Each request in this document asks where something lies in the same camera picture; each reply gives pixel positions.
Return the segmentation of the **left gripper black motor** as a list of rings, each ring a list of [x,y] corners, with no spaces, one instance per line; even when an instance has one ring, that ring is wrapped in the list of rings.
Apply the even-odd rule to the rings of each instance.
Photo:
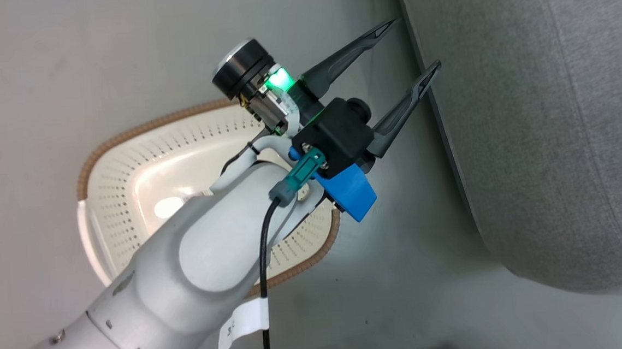
[[[324,114],[320,99],[339,75],[365,51],[373,49],[396,23],[398,19],[381,22],[297,79],[276,63],[256,39],[246,39],[219,63],[212,83],[227,98],[238,100],[241,107],[261,121],[264,135],[288,134],[293,137],[303,128],[333,135],[334,118],[330,113]],[[441,66],[441,61],[434,61],[401,101],[375,123],[371,129],[374,137],[367,147],[371,155],[380,159],[384,157],[431,87]]]

